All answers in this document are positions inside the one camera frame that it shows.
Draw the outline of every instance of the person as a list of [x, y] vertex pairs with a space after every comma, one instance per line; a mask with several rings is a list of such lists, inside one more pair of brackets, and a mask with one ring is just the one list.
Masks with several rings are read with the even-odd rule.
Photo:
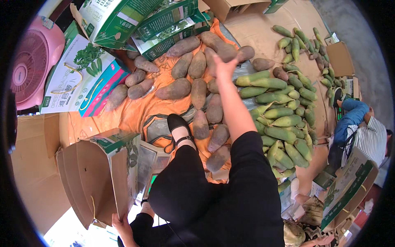
[[314, 247], [339, 245], [339, 234], [335, 228], [321, 229], [324, 204], [316, 197], [299, 193], [299, 179], [291, 182], [291, 199], [302, 205], [304, 215], [297, 221], [284, 220], [284, 242], [289, 247]]
[[[143, 211], [130, 225], [126, 216], [120, 221], [113, 215], [119, 246], [284, 246], [277, 180], [232, 83], [237, 61], [223, 63], [218, 56], [214, 60], [232, 141], [229, 183], [207, 181], [188, 124], [170, 114], [167, 124], [178, 147], [175, 157], [155, 179]], [[170, 223], [152, 227], [153, 212]]]
[[341, 89], [335, 92], [334, 107], [340, 107], [346, 113], [337, 123], [328, 155], [329, 166], [326, 172], [335, 176], [335, 172], [347, 164], [353, 147], [358, 147], [370, 160], [378, 166], [389, 157], [392, 150], [392, 131], [374, 117], [372, 107], [364, 102], [346, 99], [340, 100]]

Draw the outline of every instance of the orange plastic sack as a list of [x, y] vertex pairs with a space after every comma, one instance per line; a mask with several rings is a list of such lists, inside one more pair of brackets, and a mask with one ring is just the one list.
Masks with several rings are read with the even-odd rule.
[[[213, 25], [210, 29], [211, 32], [217, 34], [222, 40], [227, 43], [237, 45], [226, 39], [225, 36], [220, 31], [219, 21], [214, 18]], [[199, 50], [205, 49], [206, 45], [201, 43], [200, 47], [193, 51], [196, 54]], [[98, 116], [95, 117], [84, 117], [82, 118], [79, 112], [69, 112], [69, 141], [70, 143], [75, 143], [78, 139], [87, 138], [89, 136], [96, 135], [98, 133], [113, 129], [120, 128], [122, 130], [128, 130], [138, 133], [147, 134], [147, 130], [143, 128], [143, 123], [152, 115], [165, 114], [169, 115], [171, 113], [181, 114], [184, 113], [191, 105], [190, 95], [180, 100], [160, 100], [155, 96], [156, 90], [164, 86], [169, 85], [174, 81], [171, 76], [171, 69], [174, 64], [178, 61], [178, 57], [166, 57], [162, 55], [153, 61], [156, 66], [160, 69], [156, 73], [148, 73], [146, 78], [154, 79], [155, 89], [146, 95], [144, 98], [137, 100], [131, 100], [128, 97], [123, 101], [123, 103], [114, 111], [106, 112], [102, 111]], [[192, 82], [192, 79], [187, 75], [187, 79]], [[203, 75], [205, 82], [209, 82], [212, 76], [208, 73], [208, 68], [206, 68], [205, 74]], [[207, 145], [210, 138], [204, 140], [196, 140], [196, 144], [200, 150], [200, 158], [205, 167], [205, 162], [211, 153], [207, 150]], [[157, 147], [165, 147], [170, 143], [169, 140], [165, 138], [159, 138], [154, 142]], [[229, 169], [231, 166], [230, 159], [222, 167], [222, 169]], [[213, 183], [226, 182], [226, 181], [213, 181], [211, 177], [208, 180]]]

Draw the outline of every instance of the yellow rope handle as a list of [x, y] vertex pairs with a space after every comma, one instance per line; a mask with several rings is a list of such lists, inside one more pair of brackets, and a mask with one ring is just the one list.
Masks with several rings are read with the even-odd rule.
[[93, 89], [93, 92], [90, 94], [90, 98], [89, 98], [89, 101], [88, 101], [88, 103], [87, 103], [87, 105], [84, 107], [84, 108], [79, 108], [80, 109], [80, 111], [83, 111], [83, 110], [85, 110], [88, 106], [89, 106], [89, 103], [90, 103], [90, 101], [92, 100], [92, 95], [95, 93], [95, 90], [96, 90], [96, 88], [99, 86], [99, 84], [103, 81], [104, 79], [101, 79], [100, 81], [99, 81], [99, 83], [96, 85], [96, 87]]
[[64, 91], [64, 92], [54, 92], [54, 91], [52, 91], [51, 94], [65, 94], [65, 93], [67, 93], [67, 92], [71, 92], [71, 91], [73, 91], [74, 89], [76, 89], [76, 88], [81, 84], [81, 82], [82, 82], [82, 74], [81, 74], [80, 71], [78, 71], [78, 70], [76, 70], [76, 69], [74, 69], [74, 68], [68, 66], [66, 63], [63, 63], [63, 65], [66, 66], [66, 68], [68, 68], [69, 70], [73, 70], [73, 71], [77, 72], [77, 73], [81, 76], [81, 80], [79, 80], [79, 83], [78, 83], [77, 85], [75, 85], [75, 86], [74, 86], [72, 89], [70, 89], [70, 90], [67, 90], [67, 91]]
[[93, 196], [90, 196], [92, 199], [92, 204], [93, 204], [93, 219], [96, 220], [96, 208], [95, 208], [95, 201], [93, 200]]

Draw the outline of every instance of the gray floor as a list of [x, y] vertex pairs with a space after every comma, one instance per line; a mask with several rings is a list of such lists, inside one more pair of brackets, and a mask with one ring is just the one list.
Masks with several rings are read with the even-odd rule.
[[[391, 85], [386, 63], [368, 22], [351, 0], [311, 0], [331, 32], [347, 44], [359, 80], [363, 101], [375, 117], [393, 130]], [[376, 184], [382, 186], [389, 161], [384, 162]]]

